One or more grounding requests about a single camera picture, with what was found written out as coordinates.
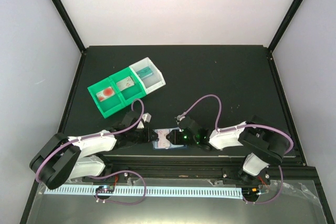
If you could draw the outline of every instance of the transparent plastic sheet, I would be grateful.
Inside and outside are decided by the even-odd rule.
[[[159,179],[159,178],[146,178],[147,186],[194,186],[194,187],[229,187],[236,188],[235,185],[224,185],[221,180],[210,179]],[[128,185],[143,186],[141,179],[129,178]]]
[[[271,180],[271,184],[269,186],[270,192],[278,192],[280,189],[280,181],[279,180]],[[322,209],[322,205],[320,199],[312,193],[306,185],[301,182],[291,181],[290,183],[284,182],[282,186],[282,195],[288,195],[293,197],[298,197],[303,200],[307,200],[310,203],[318,206]]]
[[[195,187],[235,187],[235,185],[224,185],[221,180],[209,180],[209,179],[145,179],[145,182],[149,186],[195,186]],[[141,186],[142,182],[139,179],[128,179],[128,185]],[[265,201],[272,198],[280,187],[280,181],[271,180],[270,192],[263,194],[259,197],[258,201]],[[94,219],[95,223],[106,223],[106,220],[123,220],[125,214],[129,212],[128,206],[120,206],[115,204],[97,204],[94,198],[88,196],[72,196],[72,195],[45,195],[44,191],[46,186],[40,184],[29,214],[27,223],[87,223],[87,219]],[[125,198],[120,197],[117,200],[124,201]],[[223,202],[223,206],[217,209],[213,202]],[[273,223],[309,223],[309,224],[325,224],[326,219],[323,214],[322,206],[317,197],[317,191],[314,182],[311,180],[285,180],[283,185],[283,191],[281,196],[274,202],[262,206],[246,205],[242,200],[228,200],[228,199],[197,199],[188,200],[178,199],[183,201],[184,208],[174,208],[176,199],[174,198],[156,198],[149,197],[147,200],[137,206],[132,206],[132,211],[136,213],[137,218],[143,221],[161,220],[162,216],[167,213],[167,209],[173,209],[176,216],[180,219],[190,219],[192,216],[186,215],[186,212],[190,211],[195,215],[192,209],[195,207],[207,206],[206,208],[200,208],[199,216],[195,217],[195,223],[206,223],[210,221],[208,217],[203,217],[208,211],[213,211],[211,219],[212,223],[223,223],[222,215],[226,219],[232,220],[233,223],[260,223],[263,221],[277,220]],[[150,215],[145,209],[156,208],[154,213]],[[83,209],[90,209],[90,214],[84,214]],[[171,216],[166,217],[166,220],[171,220]]]
[[[82,184],[82,178],[68,179],[66,184],[74,184],[74,185]]]

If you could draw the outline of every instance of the blue sample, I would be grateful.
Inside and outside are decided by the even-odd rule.
[[[169,129],[169,132],[171,132],[172,130],[179,130],[179,129],[180,129],[180,128],[178,128],[178,127],[176,127],[176,128],[171,128],[171,129]],[[182,144],[175,145],[175,144],[172,144],[172,143],[169,144],[169,147],[168,147],[168,148],[159,148],[157,142],[158,142],[158,141],[153,141],[153,142],[152,142],[152,143],[153,143],[153,147],[154,147],[154,149],[156,149],[156,150],[169,150],[169,149],[176,149],[176,148],[187,148],[186,145],[182,145]]]
[[[153,71],[150,67],[145,67],[141,70],[139,70],[138,72],[136,72],[136,74],[140,77],[141,80],[146,79],[147,77],[153,75]]]

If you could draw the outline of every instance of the white wall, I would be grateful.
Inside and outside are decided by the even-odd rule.
[[[336,0],[304,0],[274,57],[308,164],[336,218]]]
[[[0,0],[0,223],[19,223],[29,162],[57,132],[80,53],[51,0]]]
[[[293,0],[62,0],[85,46],[268,46]]]

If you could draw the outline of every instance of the purple cable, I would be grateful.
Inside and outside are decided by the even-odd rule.
[[[144,113],[144,110],[145,110],[145,106],[143,104],[143,102],[140,100],[140,99],[135,99],[133,102],[132,102],[132,105],[131,105],[131,108],[133,110],[133,104],[135,101],[139,101],[141,103],[141,107],[142,107],[142,110],[141,110],[141,114],[140,114],[140,117],[138,118],[138,120],[133,123],[131,126],[129,126],[128,128],[126,129],[123,129],[123,130],[120,130],[120,131],[116,131],[116,132],[111,132],[111,133],[104,133],[104,136],[110,136],[110,135],[115,135],[115,134],[120,134],[120,133],[123,133],[123,132],[126,132],[128,130],[130,130],[131,128],[133,128],[134,126],[136,126],[142,119],[142,115]],[[81,140],[84,140],[84,139],[88,139],[88,138],[92,138],[92,137],[98,137],[98,136],[101,136],[100,133],[98,134],[93,134],[93,135],[89,135],[89,136],[84,136],[81,138]],[[62,149],[64,149],[65,147],[67,147],[68,145],[72,144],[72,143],[75,143],[75,142],[78,142],[79,139],[74,139],[74,140],[71,140],[63,145],[61,145],[60,147],[58,147],[56,150],[54,150],[49,156],[46,157],[46,159],[42,162],[42,164],[39,166],[39,168],[37,169],[36,171],[36,174],[35,174],[35,180],[37,182],[41,182],[40,178],[39,178],[39,175],[40,175],[40,172],[41,170],[45,167],[46,163],[51,160],[51,158],[53,156],[55,156],[59,151],[61,151]]]
[[[203,100],[204,98],[207,98],[207,97],[215,97],[217,100],[218,100],[218,103],[219,103],[219,110],[218,110],[218,115],[217,115],[217,119],[216,119],[216,122],[215,122],[215,130],[218,131],[218,120],[219,120],[219,117],[220,117],[220,114],[222,112],[222,102],[221,100],[219,99],[218,96],[214,95],[214,94],[208,94],[208,95],[205,95],[201,98],[199,98],[186,112],[184,112],[182,115],[186,115],[193,107],[196,106],[196,104],[198,104],[201,100]],[[261,124],[245,124],[245,125],[240,125],[240,126],[237,126],[237,127],[231,127],[231,128],[228,128],[228,129],[224,129],[224,130],[220,130],[219,132],[229,132],[229,131],[235,131],[237,129],[242,129],[242,128],[249,128],[249,127],[256,127],[256,128],[261,128],[261,129],[265,129],[265,130],[270,130],[270,131],[273,131],[273,132],[276,132],[282,136],[284,136],[288,141],[289,141],[289,147],[288,149],[285,151],[285,154],[290,152],[293,147],[294,147],[294,142],[293,140],[290,138],[289,135],[287,135],[285,132],[281,131],[281,130],[278,130],[274,127],[271,127],[271,126],[266,126],[266,125],[261,125]],[[283,174],[282,174],[282,169],[281,169],[281,166],[279,165],[279,170],[280,170],[280,177],[281,177],[281,185],[280,185],[280,189],[278,191],[278,193],[270,200],[267,200],[267,201],[264,201],[264,202],[250,202],[250,201],[247,201],[244,197],[244,201],[249,204],[258,204],[258,205],[263,205],[263,204],[267,204],[267,203],[271,203],[272,201],[274,201],[275,199],[277,199],[281,192],[282,192],[282,186],[284,184],[284,181],[283,181]]]
[[[138,201],[135,201],[135,202],[131,202],[131,203],[120,202],[120,201],[115,201],[115,200],[107,200],[107,199],[102,200],[102,199],[98,198],[98,193],[99,193],[99,191],[98,191],[98,192],[96,192],[96,196],[95,196],[96,200],[98,200],[98,201],[101,200],[101,201],[105,201],[105,202],[109,202],[109,203],[121,204],[121,205],[125,205],[125,206],[133,206],[133,205],[141,203],[145,199],[146,191],[147,191],[146,182],[140,174],[138,174],[136,172],[133,172],[131,170],[121,170],[119,172],[112,173],[112,174],[109,174],[109,175],[106,175],[106,176],[103,176],[103,177],[95,177],[95,176],[89,176],[89,177],[94,178],[94,179],[105,179],[105,178],[109,178],[109,177],[112,177],[112,176],[115,176],[115,175],[121,174],[121,173],[132,173],[132,174],[137,175],[142,180],[144,189],[143,189],[143,195],[142,195],[141,199],[139,199]]]
[[[207,94],[207,95],[199,98],[196,102],[194,102],[193,105],[191,105],[191,107],[186,112],[183,112],[181,116],[187,115],[193,107],[195,107],[200,101],[202,101],[204,98],[207,98],[207,97],[214,97],[218,100],[218,103],[219,103],[218,114],[217,114],[217,118],[216,118],[216,122],[215,122],[215,130],[218,131],[218,121],[219,121],[219,118],[220,118],[220,114],[222,112],[222,102],[221,102],[220,98],[218,96],[216,96],[215,94]]]
[[[280,178],[281,178],[280,189],[279,189],[278,193],[272,199],[269,199],[269,200],[266,200],[266,201],[263,201],[263,202],[251,202],[251,201],[246,200],[245,197],[243,196],[243,200],[246,202],[246,204],[264,205],[264,204],[271,203],[272,201],[276,200],[280,196],[280,194],[282,192],[282,187],[283,187],[284,181],[283,181],[283,174],[282,174],[281,166],[279,165],[278,167],[279,167]]]

